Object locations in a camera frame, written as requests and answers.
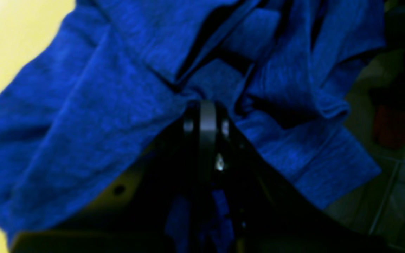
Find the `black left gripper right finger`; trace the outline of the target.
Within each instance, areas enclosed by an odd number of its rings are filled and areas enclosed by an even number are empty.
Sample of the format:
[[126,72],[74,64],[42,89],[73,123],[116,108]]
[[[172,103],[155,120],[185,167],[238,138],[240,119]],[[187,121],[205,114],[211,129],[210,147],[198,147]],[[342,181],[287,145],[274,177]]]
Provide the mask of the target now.
[[340,225],[260,157],[225,109],[208,102],[208,183],[224,191],[237,253],[388,253]]

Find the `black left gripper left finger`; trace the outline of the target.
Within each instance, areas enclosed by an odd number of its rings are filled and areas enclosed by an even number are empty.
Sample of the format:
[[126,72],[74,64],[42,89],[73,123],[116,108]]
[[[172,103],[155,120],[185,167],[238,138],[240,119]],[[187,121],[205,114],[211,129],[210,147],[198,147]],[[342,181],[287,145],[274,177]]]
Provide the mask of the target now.
[[208,183],[208,102],[191,102],[137,161],[85,208],[52,229],[19,233],[13,253],[177,253],[165,233],[177,196],[190,202],[191,236]]

